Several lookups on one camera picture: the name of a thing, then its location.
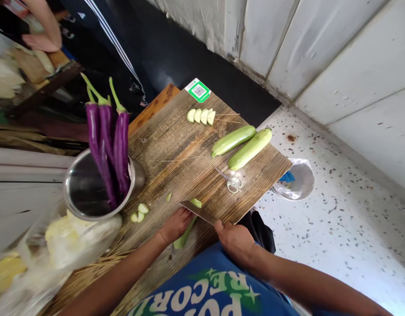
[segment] green qr code sign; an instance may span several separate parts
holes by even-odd
[[[211,94],[211,90],[207,88],[198,78],[192,80],[186,87],[185,90],[189,92],[199,103],[204,102]]]

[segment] stainless steel cup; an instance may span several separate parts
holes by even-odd
[[[129,157],[128,172],[131,186],[119,206],[111,210],[104,181],[97,170],[89,149],[76,157],[65,177],[63,195],[65,202],[76,217],[86,221],[107,219],[121,211],[130,198],[136,197],[145,184],[142,166]]]

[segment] purple eggplant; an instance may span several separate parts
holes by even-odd
[[[100,122],[101,122],[101,134],[104,138],[106,144],[107,155],[110,159],[110,162],[115,165],[115,158],[113,156],[113,137],[111,134],[111,125],[112,125],[112,115],[113,111],[111,110],[110,105],[101,105],[100,106]]]
[[[116,189],[116,182],[113,181],[110,171],[110,164],[108,161],[108,152],[111,151],[111,142],[110,142],[110,130],[111,130],[111,106],[110,101],[104,99],[93,87],[91,82],[88,78],[81,73],[81,76],[84,78],[85,82],[87,83],[87,87],[91,95],[91,91],[96,95],[98,98],[98,111],[100,120],[99,120],[99,128],[96,129],[96,134],[99,136],[98,138],[98,155],[93,155],[94,161],[100,171],[101,177],[103,178],[104,184],[106,186],[106,192],[108,195],[108,203],[112,209],[117,207],[115,189]]]
[[[113,185],[113,179],[110,173],[109,161],[107,158],[107,147],[109,144],[106,143],[103,137],[103,129],[100,130],[100,166],[101,166],[101,177],[103,178],[104,184],[106,186],[107,195],[109,198],[108,203],[111,209],[115,209],[118,204],[116,201],[115,187]]]
[[[100,113],[90,88],[87,86],[90,101],[86,103],[85,109],[88,122],[88,145],[90,146],[91,155],[96,163],[98,171],[101,173],[99,148],[100,148]]]
[[[131,179],[128,172],[128,124],[129,113],[120,104],[113,87],[113,79],[109,78],[111,93],[116,103],[116,111],[119,114],[116,122],[115,141],[113,145],[113,153],[115,156],[115,170],[119,182],[121,192],[126,195],[129,191]]]

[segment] blue t-shirt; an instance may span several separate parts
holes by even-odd
[[[276,289],[239,269],[230,261],[222,245],[216,243],[129,312],[129,316],[142,315],[299,314]]]

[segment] chef knife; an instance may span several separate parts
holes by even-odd
[[[183,207],[187,208],[188,210],[190,210],[192,213],[198,215],[204,221],[210,223],[212,226],[214,226],[214,223],[217,221],[217,219],[213,215],[211,215],[210,213],[207,213],[203,209],[193,205],[189,201],[181,201],[181,202],[179,202],[179,204],[182,205]]]

